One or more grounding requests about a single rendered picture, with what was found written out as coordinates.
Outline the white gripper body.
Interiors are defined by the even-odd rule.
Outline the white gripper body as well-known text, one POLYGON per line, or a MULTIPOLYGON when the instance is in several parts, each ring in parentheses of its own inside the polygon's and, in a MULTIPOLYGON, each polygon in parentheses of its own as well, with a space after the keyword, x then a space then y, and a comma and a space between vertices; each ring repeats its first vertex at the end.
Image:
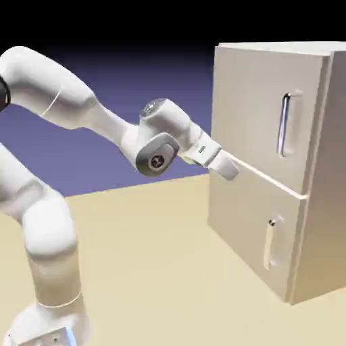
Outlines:
POLYGON ((227 181, 233 180, 239 173, 236 164, 231 160, 230 154, 221 149, 211 160, 208 168, 219 174, 227 181))

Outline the small beige cabinet door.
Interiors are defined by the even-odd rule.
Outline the small beige cabinet door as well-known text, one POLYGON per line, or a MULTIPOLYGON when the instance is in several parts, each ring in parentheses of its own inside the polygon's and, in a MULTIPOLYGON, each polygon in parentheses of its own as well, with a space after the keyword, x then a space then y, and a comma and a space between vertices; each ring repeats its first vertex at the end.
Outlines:
POLYGON ((241 171, 227 181, 209 176, 209 225, 283 301, 291 292, 294 248, 306 201, 274 184, 241 171), (263 252, 269 219, 277 219, 272 266, 266 270, 263 252))

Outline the large beige cabinet door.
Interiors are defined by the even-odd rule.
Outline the large beige cabinet door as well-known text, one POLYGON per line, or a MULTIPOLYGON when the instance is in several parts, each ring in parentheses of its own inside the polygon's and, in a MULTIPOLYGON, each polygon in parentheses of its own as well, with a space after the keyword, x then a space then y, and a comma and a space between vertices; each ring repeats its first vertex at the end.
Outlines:
POLYGON ((307 193, 328 53, 219 45, 215 49, 212 136, 237 159, 307 193), (282 97, 291 93, 285 157, 276 152, 282 97))

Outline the beige cabinet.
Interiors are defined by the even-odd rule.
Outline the beige cabinet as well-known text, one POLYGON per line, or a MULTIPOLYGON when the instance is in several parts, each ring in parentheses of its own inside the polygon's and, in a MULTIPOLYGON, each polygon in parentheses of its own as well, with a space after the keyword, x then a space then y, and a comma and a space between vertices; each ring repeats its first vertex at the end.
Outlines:
POLYGON ((219 45, 330 55, 315 124, 306 194, 297 194, 230 154, 239 173, 246 170, 306 201, 286 302, 301 303, 346 287, 346 42, 219 45))

